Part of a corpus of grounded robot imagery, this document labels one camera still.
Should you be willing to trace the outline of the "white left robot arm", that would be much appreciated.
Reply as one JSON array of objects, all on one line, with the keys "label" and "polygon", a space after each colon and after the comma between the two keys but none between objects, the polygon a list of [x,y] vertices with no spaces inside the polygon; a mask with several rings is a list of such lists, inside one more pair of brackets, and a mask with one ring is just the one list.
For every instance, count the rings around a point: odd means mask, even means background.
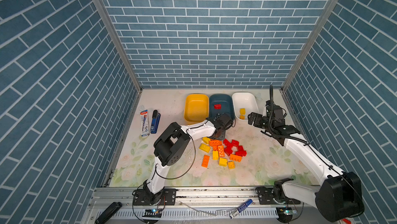
[{"label": "white left robot arm", "polygon": [[155,162],[152,173],[135,190],[132,203],[137,206],[174,205],[176,189],[165,188],[166,181],[171,180],[167,177],[171,166],[181,159],[190,142],[201,138],[220,139],[232,125],[232,118],[227,113],[192,125],[171,123],[154,143]]}]

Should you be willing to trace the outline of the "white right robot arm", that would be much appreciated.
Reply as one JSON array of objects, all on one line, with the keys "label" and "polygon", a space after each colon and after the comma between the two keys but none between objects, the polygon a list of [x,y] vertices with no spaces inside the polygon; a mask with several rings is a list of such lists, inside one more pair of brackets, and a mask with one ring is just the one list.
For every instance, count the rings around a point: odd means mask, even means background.
[{"label": "white right robot arm", "polygon": [[361,180],[345,172],[317,151],[293,125],[286,125],[283,108],[272,100],[266,103],[266,114],[250,113],[248,124],[292,152],[313,174],[318,185],[301,184],[291,178],[275,181],[273,198],[279,204],[298,200],[318,209],[329,222],[354,218],[364,213]]}]

